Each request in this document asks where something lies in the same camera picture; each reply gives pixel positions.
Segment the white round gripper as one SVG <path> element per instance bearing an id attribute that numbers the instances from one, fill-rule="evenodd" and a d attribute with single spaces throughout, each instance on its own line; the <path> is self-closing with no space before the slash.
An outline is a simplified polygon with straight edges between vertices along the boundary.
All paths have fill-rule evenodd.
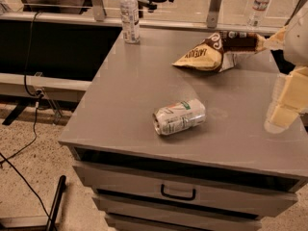
<path id="1" fill-rule="evenodd" d="M 297 12 L 288 26 L 267 38 L 264 47 L 284 51 L 286 61 L 308 65 L 308 3 Z M 264 127 L 279 134 L 287 130 L 308 109 L 308 67 L 297 66 L 289 74 L 278 74 Z"/>

